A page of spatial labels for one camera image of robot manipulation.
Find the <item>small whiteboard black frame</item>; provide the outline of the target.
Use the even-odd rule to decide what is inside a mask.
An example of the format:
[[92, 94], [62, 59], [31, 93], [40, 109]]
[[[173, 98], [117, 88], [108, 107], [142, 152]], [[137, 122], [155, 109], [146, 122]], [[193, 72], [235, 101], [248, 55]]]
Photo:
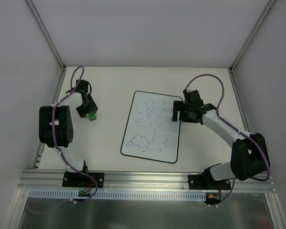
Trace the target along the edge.
[[127, 119], [121, 154], [174, 164], [178, 159], [180, 122], [172, 121], [179, 96], [136, 91]]

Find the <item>green whiteboard eraser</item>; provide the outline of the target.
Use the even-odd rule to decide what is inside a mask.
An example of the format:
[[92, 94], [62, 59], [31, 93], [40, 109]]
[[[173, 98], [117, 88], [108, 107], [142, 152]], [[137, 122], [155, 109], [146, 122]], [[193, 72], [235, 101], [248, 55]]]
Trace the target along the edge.
[[89, 120], [95, 120], [97, 118], [96, 113], [94, 111], [91, 111], [88, 113]]

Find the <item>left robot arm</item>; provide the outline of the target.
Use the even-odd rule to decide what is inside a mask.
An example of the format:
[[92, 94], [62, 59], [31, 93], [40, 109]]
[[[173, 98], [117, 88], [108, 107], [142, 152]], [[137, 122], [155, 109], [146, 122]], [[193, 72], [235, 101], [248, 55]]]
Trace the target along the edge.
[[74, 173], [73, 181], [80, 187], [90, 181], [88, 168], [75, 146], [72, 114], [95, 120], [98, 107], [93, 100], [92, 86], [86, 80], [77, 80], [56, 104], [39, 108], [39, 140], [58, 153], [66, 165], [66, 171]]

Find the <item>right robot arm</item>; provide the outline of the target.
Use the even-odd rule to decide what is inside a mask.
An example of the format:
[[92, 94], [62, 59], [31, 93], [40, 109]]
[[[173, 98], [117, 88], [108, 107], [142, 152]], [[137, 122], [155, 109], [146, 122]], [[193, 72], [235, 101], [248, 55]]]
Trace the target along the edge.
[[257, 174], [267, 172], [264, 181], [270, 178], [270, 160], [265, 138], [236, 128], [219, 113], [219, 107], [204, 104], [197, 90], [183, 91], [184, 101], [173, 102], [172, 121], [198, 123], [221, 137], [231, 148], [231, 159], [206, 168], [201, 175], [191, 180], [190, 188], [217, 189], [230, 180], [257, 180]]

